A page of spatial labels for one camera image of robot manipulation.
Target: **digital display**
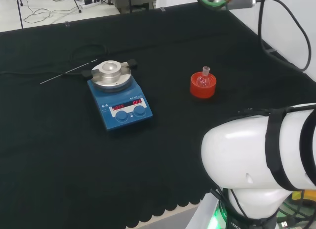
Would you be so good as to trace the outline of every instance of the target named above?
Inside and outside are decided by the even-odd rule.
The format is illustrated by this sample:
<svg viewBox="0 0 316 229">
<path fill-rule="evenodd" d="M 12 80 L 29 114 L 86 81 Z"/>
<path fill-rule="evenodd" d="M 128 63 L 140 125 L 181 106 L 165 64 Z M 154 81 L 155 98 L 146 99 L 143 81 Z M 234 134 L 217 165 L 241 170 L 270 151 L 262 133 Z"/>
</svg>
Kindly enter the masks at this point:
<svg viewBox="0 0 316 229">
<path fill-rule="evenodd" d="M 122 103 L 122 104 L 118 104 L 118 105 L 113 106 L 112 109 L 115 111 L 115 110 L 118 110 L 118 109 L 122 109 L 124 107 L 129 107 L 129 106 L 132 106 L 132 105 L 136 105 L 138 103 L 142 103 L 142 99 L 136 99 L 136 100 L 133 100 L 133 101 L 130 101 L 130 102 L 125 102 L 125 103 Z"/>
</svg>

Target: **white wall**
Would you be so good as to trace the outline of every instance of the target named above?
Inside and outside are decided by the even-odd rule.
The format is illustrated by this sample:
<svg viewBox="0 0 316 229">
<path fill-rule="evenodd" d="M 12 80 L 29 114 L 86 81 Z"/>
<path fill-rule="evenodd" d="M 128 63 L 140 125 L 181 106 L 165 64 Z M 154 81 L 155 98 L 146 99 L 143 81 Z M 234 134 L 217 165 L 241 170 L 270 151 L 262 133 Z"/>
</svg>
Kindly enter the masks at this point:
<svg viewBox="0 0 316 229">
<path fill-rule="evenodd" d="M 177 4 L 195 2 L 196 0 L 157 0 L 157 7 L 168 7 Z M 316 50 L 316 14 L 315 0 L 281 0 L 293 12 L 300 22 Z M 257 33 L 258 3 L 254 8 L 232 10 L 244 24 Z M 305 38 L 287 11 L 274 1 L 265 3 L 263 18 L 263 39 L 283 55 L 288 61 L 303 68 L 307 61 L 308 50 Z M 306 73 L 316 80 L 316 53 L 312 53 L 312 61 Z"/>
</svg>

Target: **black tablecloth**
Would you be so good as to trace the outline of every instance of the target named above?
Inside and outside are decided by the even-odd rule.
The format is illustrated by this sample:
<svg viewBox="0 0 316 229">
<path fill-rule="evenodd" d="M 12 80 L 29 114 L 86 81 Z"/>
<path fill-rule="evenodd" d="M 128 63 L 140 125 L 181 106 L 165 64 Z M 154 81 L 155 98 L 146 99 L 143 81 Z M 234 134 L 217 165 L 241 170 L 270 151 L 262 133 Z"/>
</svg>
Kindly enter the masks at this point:
<svg viewBox="0 0 316 229">
<path fill-rule="evenodd" d="M 233 15 L 197 4 L 1 33 L 0 43 L 1 71 L 64 72 L 90 44 L 134 58 L 153 112 L 107 132 L 81 79 L 0 76 L 3 229 L 122 229 L 197 204 L 213 187 L 200 160 L 209 129 L 244 108 L 316 102 L 314 82 L 264 56 Z M 87 46 L 76 63 L 100 52 Z M 203 66 L 217 89 L 198 101 L 190 76 Z"/>
</svg>

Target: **black cable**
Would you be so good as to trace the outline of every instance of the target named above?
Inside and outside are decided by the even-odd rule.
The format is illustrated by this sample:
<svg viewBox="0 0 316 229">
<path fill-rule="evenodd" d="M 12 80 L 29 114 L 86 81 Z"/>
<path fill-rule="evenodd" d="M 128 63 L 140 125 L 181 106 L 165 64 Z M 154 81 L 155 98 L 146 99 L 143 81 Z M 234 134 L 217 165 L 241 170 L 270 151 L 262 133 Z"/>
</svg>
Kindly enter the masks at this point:
<svg viewBox="0 0 316 229">
<path fill-rule="evenodd" d="M 229 200 L 226 198 L 226 196 L 224 195 L 223 191 L 221 190 L 221 188 L 216 184 L 216 189 L 218 190 L 218 192 L 220 193 L 220 195 L 222 196 L 222 198 L 224 199 L 225 203 L 229 203 Z"/>
<path fill-rule="evenodd" d="M 283 203 L 283 205 L 285 206 L 285 207 L 287 207 L 288 209 L 291 209 L 292 211 L 294 211 L 294 213 L 296 213 L 297 212 L 297 214 L 299 214 L 299 215 L 301 215 L 301 216 L 303 216 L 303 217 L 305 217 L 305 218 L 309 218 L 309 217 L 311 217 L 311 216 L 309 216 L 309 215 L 307 215 L 307 214 L 305 214 L 305 213 L 302 213 L 302 212 L 300 212 L 300 211 L 298 211 L 297 209 L 295 209 L 295 208 L 293 208 L 293 207 L 291 207 L 290 205 L 288 205 L 287 203 Z"/>
<path fill-rule="evenodd" d="M 298 206 L 297 206 L 296 209 L 290 207 L 290 206 L 287 205 L 286 203 L 284 204 L 286 207 L 289 207 L 291 210 L 294 211 L 294 213 L 292 214 L 291 217 L 295 217 L 297 214 L 303 215 L 300 211 L 301 211 L 301 208 L 302 208 L 302 206 L 303 206 L 304 195 L 305 195 L 305 190 L 303 190 L 303 191 L 301 192 L 300 202 L 299 202 L 299 204 L 298 204 Z"/>
<path fill-rule="evenodd" d="M 263 44 L 263 40 L 262 40 L 262 18 L 263 18 L 263 9 L 264 9 L 264 4 L 265 4 L 265 1 L 266 0 L 256 0 L 257 2 L 261 2 L 260 4 L 260 10 L 259 10 L 259 21 L 258 21 L 258 39 L 259 39 L 259 44 L 263 50 L 263 52 L 268 55 L 270 58 L 272 58 L 273 60 L 287 66 L 288 68 L 292 68 L 292 69 L 295 69 L 297 71 L 300 71 L 300 72 L 304 72 L 308 66 L 310 65 L 310 62 L 311 62 L 311 58 L 312 58 L 312 46 L 311 46 L 311 43 L 310 43 L 310 40 L 306 34 L 306 32 L 304 31 L 304 29 L 302 28 L 302 26 L 299 24 L 299 22 L 297 21 L 297 19 L 295 18 L 295 16 L 293 15 L 293 13 L 291 12 L 291 10 L 280 0 L 273 0 L 275 2 L 278 2 L 279 4 L 281 4 L 285 9 L 286 11 L 290 14 L 290 16 L 292 17 L 292 19 L 294 20 L 295 24 L 298 26 L 298 28 L 301 30 L 301 32 L 303 33 L 305 39 L 306 39 L 306 42 L 307 42 L 307 46 L 308 46 L 308 59 L 307 59 L 307 63 L 306 63 L 306 66 L 302 69 L 292 65 L 292 64 L 289 64 L 288 62 L 285 62 L 283 60 L 280 60 L 279 58 L 271 55 L 270 53 L 268 53 L 264 47 L 264 44 Z"/>
<path fill-rule="evenodd" d="M 210 190 L 211 194 L 214 195 L 219 201 L 222 201 L 222 196 L 217 192 L 217 191 L 214 191 L 214 190 Z"/>
<path fill-rule="evenodd" d="M 129 13 L 132 13 L 133 12 L 132 0 L 128 0 L 128 5 L 129 5 Z"/>
<path fill-rule="evenodd" d="M 26 18 L 24 18 L 23 21 L 26 22 L 26 23 L 30 23 L 30 24 L 39 23 L 39 22 L 44 21 L 46 18 L 50 18 L 50 16 L 48 16 L 48 17 L 45 17 L 45 18 L 43 18 L 42 20 L 39 20 L 39 21 L 36 21 L 36 22 L 28 22 L 28 21 L 26 21 L 26 20 L 27 20 L 29 17 L 31 17 L 31 16 L 38 15 L 38 14 L 42 14 L 42 13 L 49 13 L 49 14 L 51 14 L 52 12 L 55 12 L 55 11 L 69 12 L 69 11 L 72 11 L 74 8 L 76 8 L 76 7 L 73 7 L 72 9 L 69 9 L 69 10 L 56 9 L 56 10 L 53 10 L 53 11 L 49 11 L 49 10 L 46 9 L 46 8 L 39 8 L 39 9 L 33 11 L 33 10 L 31 10 L 31 8 L 30 8 L 30 6 L 29 6 L 29 1 L 28 1 L 28 0 L 26 0 L 26 3 L 27 3 L 27 6 L 28 6 L 28 9 L 32 12 L 32 14 L 30 14 L 29 16 L 27 16 Z M 36 13 L 36 12 L 38 12 L 38 11 L 40 11 L 40 10 L 46 10 L 46 11 L 45 11 L 45 12 L 41 12 L 41 13 Z"/>
<path fill-rule="evenodd" d="M 285 212 L 284 210 L 282 210 L 282 209 L 278 209 L 278 211 L 280 212 L 280 213 L 283 213 L 285 216 L 286 216 L 286 218 L 288 218 L 288 217 L 291 217 L 292 216 L 292 214 L 290 214 L 290 213 L 287 213 L 287 212 Z M 295 219 L 306 219 L 306 218 L 301 218 L 301 217 L 294 217 Z"/>
<path fill-rule="evenodd" d="M 235 201 L 236 201 L 236 203 L 238 205 L 238 208 L 241 210 L 241 212 L 244 215 L 244 217 L 248 219 L 247 215 L 245 214 L 244 210 L 242 209 L 241 205 L 239 204 L 239 201 L 238 201 L 238 199 L 237 199 L 237 197 L 235 195 L 235 192 L 232 189 L 231 189 L 231 192 L 232 192 L 232 194 L 233 194 L 233 196 L 235 198 Z"/>
<path fill-rule="evenodd" d="M 309 222 L 304 226 L 303 229 L 309 229 L 310 226 L 313 224 L 313 222 L 316 220 L 316 208 L 314 209 L 314 213 L 311 217 L 311 219 L 309 220 Z"/>
<path fill-rule="evenodd" d="M 106 3 L 108 5 L 113 5 L 111 0 L 100 0 L 100 1 L 101 1 L 101 3 Z"/>
<path fill-rule="evenodd" d="M 21 5 L 21 7 L 23 6 L 22 0 L 20 0 L 20 5 Z"/>
<path fill-rule="evenodd" d="M 294 217 L 294 218 L 288 218 L 288 216 L 285 216 L 285 217 L 277 217 L 276 219 L 276 222 L 277 223 L 283 223 L 283 222 L 287 222 L 288 223 L 288 226 L 290 224 L 289 227 L 293 227 L 295 225 L 297 225 L 298 223 L 300 222 L 303 222 L 303 221 L 308 221 L 308 219 L 306 218 L 299 218 L 299 217 Z"/>
</svg>

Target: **power strip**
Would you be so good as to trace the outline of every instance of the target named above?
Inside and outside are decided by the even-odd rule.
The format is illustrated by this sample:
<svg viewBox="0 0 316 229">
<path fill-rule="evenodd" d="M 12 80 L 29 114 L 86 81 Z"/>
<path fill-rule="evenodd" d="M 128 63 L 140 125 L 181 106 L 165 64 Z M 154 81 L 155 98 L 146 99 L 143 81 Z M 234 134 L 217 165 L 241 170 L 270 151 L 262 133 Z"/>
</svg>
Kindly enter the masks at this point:
<svg viewBox="0 0 316 229">
<path fill-rule="evenodd" d="M 101 4 L 101 3 L 102 3 L 102 2 L 99 1 L 99 2 L 91 3 L 91 4 L 83 4 L 83 5 L 81 5 L 81 7 L 82 7 L 83 9 L 85 9 L 85 8 L 91 8 L 91 7 L 97 6 L 97 5 Z"/>
</svg>

